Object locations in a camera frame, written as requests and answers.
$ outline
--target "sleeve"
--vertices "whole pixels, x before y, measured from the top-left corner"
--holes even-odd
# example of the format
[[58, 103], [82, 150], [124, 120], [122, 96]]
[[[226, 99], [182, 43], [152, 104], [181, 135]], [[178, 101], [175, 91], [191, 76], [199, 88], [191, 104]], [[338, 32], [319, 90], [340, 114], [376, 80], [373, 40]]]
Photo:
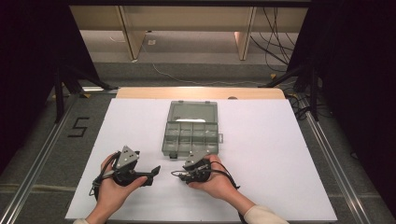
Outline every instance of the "sleeve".
[[277, 216], [269, 208], [262, 205], [254, 205], [244, 215], [248, 224], [287, 224], [283, 218]]
[[76, 219], [73, 224], [90, 224], [84, 218]]

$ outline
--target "finger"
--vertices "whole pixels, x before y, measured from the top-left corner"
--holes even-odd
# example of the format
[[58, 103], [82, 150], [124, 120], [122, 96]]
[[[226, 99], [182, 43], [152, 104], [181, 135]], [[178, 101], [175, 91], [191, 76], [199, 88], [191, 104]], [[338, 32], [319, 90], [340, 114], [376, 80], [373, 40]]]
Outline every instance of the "finger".
[[199, 182], [191, 182], [189, 187], [192, 189], [203, 189], [203, 184]]
[[140, 176], [134, 182], [132, 182], [130, 185], [127, 186], [128, 191], [131, 193], [134, 190], [138, 189], [140, 186], [142, 186], [148, 178], [146, 176]]
[[207, 156], [205, 156], [205, 159], [221, 163], [221, 160], [220, 160], [220, 158], [217, 155], [213, 155], [213, 154], [207, 155]]
[[[116, 154], [116, 153], [113, 153], [113, 154], [111, 154], [111, 155], [109, 155], [109, 156], [107, 156], [107, 158], [104, 160], [104, 161], [102, 161], [102, 164], [101, 164], [101, 169], [103, 169], [104, 167], [105, 167], [105, 165], [106, 165], [106, 163], [109, 161], [109, 160], [111, 160], [111, 157], [113, 157], [114, 156], [114, 154]], [[111, 162], [108, 164], [108, 166], [106, 167], [106, 171], [110, 171], [111, 170]]]

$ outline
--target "hand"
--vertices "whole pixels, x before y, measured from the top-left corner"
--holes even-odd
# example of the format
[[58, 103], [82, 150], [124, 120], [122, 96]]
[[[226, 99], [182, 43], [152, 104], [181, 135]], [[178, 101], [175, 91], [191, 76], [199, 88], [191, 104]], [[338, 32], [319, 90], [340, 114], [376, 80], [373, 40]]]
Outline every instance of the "hand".
[[[108, 156], [101, 165], [101, 170], [105, 167], [106, 162], [111, 158]], [[111, 170], [111, 163], [107, 166], [106, 172]], [[86, 220], [90, 224], [105, 223], [113, 213], [121, 208], [126, 198], [140, 186], [142, 186], [148, 178], [141, 176], [130, 185], [123, 187], [118, 185], [112, 178], [102, 181], [99, 188], [99, 197], [95, 208], [92, 210]]]
[[[204, 159], [210, 160], [211, 169], [225, 172], [224, 168], [219, 164], [221, 160], [216, 155], [205, 156]], [[191, 182], [190, 188], [201, 189], [206, 191], [210, 196], [225, 200], [227, 195], [235, 193], [237, 190], [233, 187], [230, 179], [222, 174], [212, 172], [206, 182]]]
[[[225, 172], [224, 168], [219, 164], [221, 161], [218, 156], [208, 155], [205, 159], [210, 160], [212, 170]], [[219, 173], [212, 172], [205, 183], [191, 182], [189, 187], [204, 190], [210, 196], [222, 199], [233, 206], [242, 216], [255, 205], [253, 201], [233, 187], [233, 184], [227, 176]]]

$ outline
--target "white table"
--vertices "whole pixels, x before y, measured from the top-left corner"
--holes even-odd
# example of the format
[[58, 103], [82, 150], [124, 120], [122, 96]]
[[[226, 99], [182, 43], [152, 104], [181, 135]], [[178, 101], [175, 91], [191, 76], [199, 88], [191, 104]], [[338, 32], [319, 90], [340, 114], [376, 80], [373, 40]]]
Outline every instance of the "white table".
[[[112, 100], [66, 219], [91, 212], [95, 199], [88, 194], [101, 162], [127, 145], [140, 150], [136, 171], [162, 168], [153, 185], [135, 191], [112, 220], [239, 222], [230, 205], [188, 188], [170, 174], [184, 164], [183, 158], [171, 161], [161, 151], [171, 101]], [[288, 100], [211, 101], [218, 103], [219, 132], [224, 136], [219, 156], [241, 192], [289, 221], [337, 219]]]

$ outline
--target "gray plastic box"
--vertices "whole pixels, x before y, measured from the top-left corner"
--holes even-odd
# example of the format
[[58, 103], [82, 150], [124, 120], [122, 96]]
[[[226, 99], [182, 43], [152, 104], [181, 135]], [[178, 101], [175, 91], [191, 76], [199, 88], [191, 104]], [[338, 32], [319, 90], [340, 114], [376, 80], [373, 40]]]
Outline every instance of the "gray plastic box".
[[219, 153], [218, 104], [173, 101], [163, 138], [163, 155], [176, 159], [199, 150]]

